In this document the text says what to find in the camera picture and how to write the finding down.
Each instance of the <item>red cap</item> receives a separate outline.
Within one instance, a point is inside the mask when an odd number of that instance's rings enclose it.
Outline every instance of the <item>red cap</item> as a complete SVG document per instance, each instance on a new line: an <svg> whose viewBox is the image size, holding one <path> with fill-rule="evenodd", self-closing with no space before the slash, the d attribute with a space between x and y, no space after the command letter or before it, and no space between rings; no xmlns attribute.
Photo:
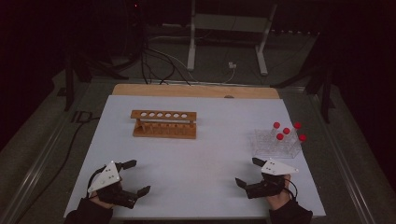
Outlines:
<svg viewBox="0 0 396 224"><path fill-rule="evenodd" d="M280 123L279 122L275 122L274 123L274 128L278 129L280 127Z"/></svg>
<svg viewBox="0 0 396 224"><path fill-rule="evenodd" d="M284 134L289 134L290 133L290 129L289 128L284 128L283 129L283 133Z"/></svg>
<svg viewBox="0 0 396 224"><path fill-rule="evenodd" d="M302 142L304 142L306 140L306 136L305 134L300 134L300 136L298 136L298 139Z"/></svg>
<svg viewBox="0 0 396 224"><path fill-rule="evenodd" d="M301 123L300 123L300 122L295 122L294 125L293 125L293 127L294 127L295 129L301 129Z"/></svg>
<svg viewBox="0 0 396 224"><path fill-rule="evenodd" d="M279 140L279 141L282 140L283 139L283 134L282 133L277 134L276 135L276 139Z"/></svg>

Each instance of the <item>cable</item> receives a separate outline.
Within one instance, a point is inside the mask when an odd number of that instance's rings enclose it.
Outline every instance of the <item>cable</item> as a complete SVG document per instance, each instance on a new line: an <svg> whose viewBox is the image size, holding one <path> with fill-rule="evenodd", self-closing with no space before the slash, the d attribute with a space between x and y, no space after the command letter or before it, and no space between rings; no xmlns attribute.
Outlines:
<svg viewBox="0 0 396 224"><path fill-rule="evenodd" d="M148 50L151 50L151 51L153 51L153 52L156 52L156 53L158 53L158 54L161 54L162 56L165 56L166 59L167 59L166 62L167 62L167 63L170 63L170 64L173 66L173 69L176 70L176 71L178 72L178 74L181 76L181 78L182 78L187 84L191 85L191 84L189 83L189 81L187 81L187 79L184 78L183 75L181 75L180 70L178 70L178 68L175 66L175 64L172 62L172 60L169 58L170 55L164 54L164 53L162 53L162 52L159 52L159 51L156 51L156 50L153 50L153 49L148 49ZM173 73L174 73L174 71L173 71L168 77L166 77L166 78L164 78L164 79L168 79L170 76L173 75Z"/></svg>
<svg viewBox="0 0 396 224"><path fill-rule="evenodd" d="M169 76L167 76L167 77L165 77L165 78L159 78L158 76L155 75L155 73L152 72L151 67L149 66L149 63L148 63L148 60L147 60L147 56L149 55L149 56L152 56L152 57L161 59L161 60L163 60L163 61L165 61L165 59L160 58L160 57L155 56L155 55L152 55L152 54L148 54L145 50L144 50L144 54L145 54L144 57L145 57L146 61L143 62L143 65L145 65L145 66L148 68L148 78L149 78L149 82L147 82L147 84L151 84L151 75L154 75L154 77L160 79L160 80L161 80L161 83L160 83L160 84L163 84L163 82L166 83L164 80L167 79L168 77L170 77L170 76L172 76L172 75L174 74L175 67L173 66L173 71L171 72L171 74L170 74Z"/></svg>
<svg viewBox="0 0 396 224"><path fill-rule="evenodd" d="M148 83L148 80L146 79L146 76L145 76L145 67L144 67L144 61L143 61L143 53L141 53L140 54L140 65L141 65L141 69L142 69L142 77L143 77L143 79L145 80L145 82L146 82L146 84L149 84Z"/></svg>
<svg viewBox="0 0 396 224"><path fill-rule="evenodd" d="M232 30L233 30L233 27L235 26L235 23L236 23L236 16L233 17L233 25L231 26L231 28L230 28L229 31L232 31ZM226 58L227 58L227 55L228 55L228 51L229 51L229 50L230 50L230 47L227 47L227 50L226 50L225 53L224 53L223 60L222 60L221 64L224 64L224 62L226 61Z"/></svg>
<svg viewBox="0 0 396 224"><path fill-rule="evenodd" d="M286 188L285 188L285 189L289 192L289 194L291 195L291 198L292 198L294 201L296 201L296 199L297 199L297 194L298 194L298 190L297 190L296 185L295 185L293 182L291 182L290 180L286 179L286 178L284 178L284 180L289 181L289 183L291 183L291 184L294 186L294 188L296 189L296 194L294 195L289 189L286 189Z"/></svg>
<svg viewBox="0 0 396 224"><path fill-rule="evenodd" d="M231 81L231 79L233 79L233 75L235 75L235 68L233 68L233 74L231 75L231 77L227 81L221 82L220 84L226 84L227 82Z"/></svg>
<svg viewBox="0 0 396 224"><path fill-rule="evenodd" d="M265 83L265 79L267 79L267 76L261 76L259 74L256 73L256 71L251 67L250 63L247 63L244 60L241 59L237 59L235 61L236 64L241 64L244 63L246 65L246 67L248 68L248 70L250 71L251 74L254 75L255 78L257 78L260 81L260 84L263 85Z"/></svg>
<svg viewBox="0 0 396 224"><path fill-rule="evenodd" d="M100 23L100 25L102 27L103 26L103 20L102 20L102 14L103 13L101 13L100 10L103 10L103 9L102 8L99 9L97 4L95 4L94 1L92 1L92 5L93 5L93 9L94 9L94 16L95 16L95 18L97 19L97 21ZM121 56L124 56L125 52L127 51L127 46L128 46L128 39L129 39L128 32L132 28L132 25L130 24L131 17L130 17L130 14L128 12L128 4L127 4L127 2L125 0L122 0L122 6L124 8L124 13L125 13L125 18L126 18L125 40L124 40L124 44L123 44L122 52L121 52ZM106 40L103 32L100 32L100 35L102 36L102 38L104 40ZM131 53L132 56L130 55L130 56L127 57L128 61L126 63L120 63L120 64L117 64L117 65L112 65L112 64L108 64L108 63L102 63L100 61L97 61L97 62L99 64L101 64L102 66L105 66L106 68L113 69L113 70L116 70L117 72L120 72L120 71L128 69L132 65L134 65L134 63L137 61L137 59L139 57L138 55L140 53L141 52Z"/></svg>
<svg viewBox="0 0 396 224"><path fill-rule="evenodd" d="M99 119L99 118L93 118L93 119L89 119L87 121L83 121L79 124L78 128L76 129L75 133L73 134L73 138L72 141L70 142L69 148L67 149L67 154L66 157L64 158L64 162L62 163L62 165L60 166L60 168L58 169L58 171L56 172L56 174L54 175L54 177L49 181L49 183L38 193L38 195L32 200L31 203L29 203L25 210L21 213L20 217L17 219L17 221L15 222L15 224L18 224L21 222L22 218L26 215L26 213L29 211L29 209L33 206L33 204L35 204L35 202L38 200L39 197L41 197L41 195L47 190L47 188L52 184L52 182L56 179L56 177L58 177L59 173L62 171L62 169L64 168L64 166L66 165L69 156L70 156L70 152L71 149L73 147L74 141L76 140L78 131L81 129L81 127L86 124L89 123L90 121L94 120L94 119Z"/></svg>
<svg viewBox="0 0 396 224"><path fill-rule="evenodd" d="M88 181L88 187L87 189L91 186L91 183L93 181L93 179L96 177L96 175L99 175L100 173L102 173L104 170L106 169L106 167L102 167L98 170L95 171L95 173L93 173L93 175L91 175L90 180ZM90 193L87 191L87 195L85 196L86 199L88 199L90 197Z"/></svg>
<svg viewBox="0 0 396 224"><path fill-rule="evenodd" d="M174 57L174 56L171 56L171 55L169 55L169 54L160 52L160 51L158 51L158 50L156 50L156 49L149 49L149 50L152 50L152 51L154 51L154 52L156 52L156 53L159 53L159 54L161 54L161 55L163 55L163 56L166 56L166 57L169 57L169 58L172 58L172 59L176 60L178 63L180 63L181 65L183 65L183 67L186 69L187 73L189 74L190 78L191 78L193 81L195 81L195 82L197 82L197 83L200 83L200 81L196 80L196 79L191 75L191 73L190 73L189 70L187 69L187 66L186 66L183 62L181 62L178 58L176 58L176 57ZM180 73L180 71L178 70L177 67L176 67L176 70L179 72L179 74L180 74L180 76L183 78L183 80L186 81L187 84L190 85L190 83L181 75L181 73Z"/></svg>
<svg viewBox="0 0 396 224"><path fill-rule="evenodd" d="M199 39L204 39L204 38L208 37L211 33L212 33L212 30L209 30L209 32L207 32L206 35L195 37L194 39L198 39L198 40ZM188 36L188 35L185 35L185 36L158 35L158 36L152 37L148 41L152 41L152 40L155 40L155 39L162 39L162 38L168 38L168 39L184 39L184 38L186 38L187 39L187 38L191 38L191 37Z"/></svg>
<svg viewBox="0 0 396 224"><path fill-rule="evenodd" d="M299 53L303 48L305 48L305 46L308 44L308 40L311 38L311 36L309 35L308 38L305 40L304 44L297 49L293 54L291 54L289 57L287 57L285 60L283 60L281 63L278 63L274 66L272 66L271 68L268 69L268 73L270 73L274 68L280 66L281 64L287 62L288 60L290 60L291 58L293 58L294 56L297 55L297 53Z"/></svg>
<svg viewBox="0 0 396 224"><path fill-rule="evenodd" d="M163 58L161 58L161 57L158 57L158 56L156 56L156 55L153 55L153 54L150 54L150 53L147 53L147 52L145 52L145 54L147 54L147 55L149 55L149 56L151 56L151 57L154 57L154 58L158 58L158 59L160 59L160 60L163 60L163 61L165 61L166 63L170 63L170 64L172 65L172 72L171 72L168 76L166 76L165 78L159 78L159 77L155 76L154 73L152 73L156 78L158 78L158 79L161 81L161 82L160 82L160 85L163 84L163 83L167 84L165 80L168 79L169 77L171 77L171 76L175 73L175 70L176 70L175 65L172 63L172 61L171 61L168 57L166 57L166 58L168 59L168 61L166 61L165 59L163 59Z"/></svg>

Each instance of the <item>white plug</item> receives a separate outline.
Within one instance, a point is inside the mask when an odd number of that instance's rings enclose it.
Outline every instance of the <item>white plug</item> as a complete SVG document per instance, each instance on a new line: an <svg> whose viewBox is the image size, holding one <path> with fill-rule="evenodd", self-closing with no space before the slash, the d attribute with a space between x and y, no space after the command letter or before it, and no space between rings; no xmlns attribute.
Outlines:
<svg viewBox="0 0 396 224"><path fill-rule="evenodd" d="M236 63L229 62L228 63L228 67L231 68L231 69L236 68Z"/></svg>

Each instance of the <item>test tube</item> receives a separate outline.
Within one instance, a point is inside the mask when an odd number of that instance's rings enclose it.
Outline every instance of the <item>test tube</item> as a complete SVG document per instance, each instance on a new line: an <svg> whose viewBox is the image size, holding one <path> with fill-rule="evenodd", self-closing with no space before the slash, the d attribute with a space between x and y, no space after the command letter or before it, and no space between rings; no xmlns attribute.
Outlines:
<svg viewBox="0 0 396 224"><path fill-rule="evenodd" d="M291 139L296 139L297 138L297 131L301 129L301 123L300 122L295 122L293 124L293 128L290 130L290 140Z"/></svg>
<svg viewBox="0 0 396 224"><path fill-rule="evenodd" d="M284 128L283 129L283 135L284 135L283 141L289 142L289 140L290 140L290 129L289 128Z"/></svg>
<svg viewBox="0 0 396 224"><path fill-rule="evenodd" d="M306 141L306 135L305 134L300 134L298 136L298 139L296 139L296 141L291 146L291 149L296 148L298 145L302 144L305 141Z"/></svg>
<svg viewBox="0 0 396 224"><path fill-rule="evenodd" d="M276 140L273 143L272 150L280 150L280 146L283 140L283 133L279 133L276 135Z"/></svg>
<svg viewBox="0 0 396 224"><path fill-rule="evenodd" d="M279 129L279 127L280 127L280 123L274 122L273 129L271 130L271 137L276 136L276 133L277 133L277 130Z"/></svg>

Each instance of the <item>wooden test tube rack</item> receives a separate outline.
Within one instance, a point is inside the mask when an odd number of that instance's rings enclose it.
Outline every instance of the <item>wooden test tube rack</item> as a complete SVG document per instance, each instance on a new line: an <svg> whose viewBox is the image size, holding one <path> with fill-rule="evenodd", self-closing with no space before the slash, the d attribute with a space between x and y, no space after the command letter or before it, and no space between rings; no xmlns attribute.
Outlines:
<svg viewBox="0 0 396 224"><path fill-rule="evenodd" d="M133 110L135 137L196 138L196 112Z"/></svg>

